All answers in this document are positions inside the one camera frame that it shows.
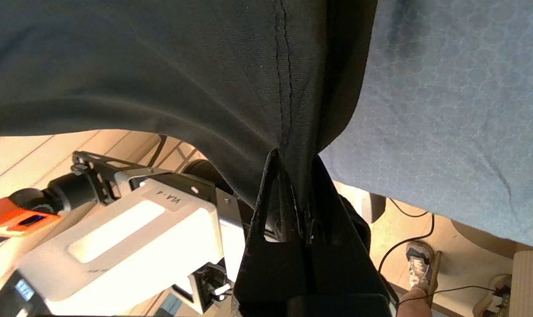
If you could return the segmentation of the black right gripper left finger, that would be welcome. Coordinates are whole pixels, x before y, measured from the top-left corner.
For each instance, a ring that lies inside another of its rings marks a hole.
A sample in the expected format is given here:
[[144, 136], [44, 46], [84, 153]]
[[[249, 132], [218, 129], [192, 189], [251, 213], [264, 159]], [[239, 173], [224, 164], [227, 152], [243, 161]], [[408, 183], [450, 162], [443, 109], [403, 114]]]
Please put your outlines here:
[[[271, 203], [282, 222], [281, 242], [265, 239]], [[288, 172], [278, 150], [272, 150], [233, 289], [234, 315], [286, 315], [288, 301], [307, 291], [303, 230]]]

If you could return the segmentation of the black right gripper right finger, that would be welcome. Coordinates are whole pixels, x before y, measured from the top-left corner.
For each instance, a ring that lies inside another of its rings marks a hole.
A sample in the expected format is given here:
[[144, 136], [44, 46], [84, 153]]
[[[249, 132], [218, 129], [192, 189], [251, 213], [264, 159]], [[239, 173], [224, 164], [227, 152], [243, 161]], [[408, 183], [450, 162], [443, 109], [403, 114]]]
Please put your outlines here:
[[307, 248], [314, 293], [346, 306], [395, 309], [397, 297], [369, 257], [371, 232], [348, 199], [337, 192], [320, 157], [311, 165]]

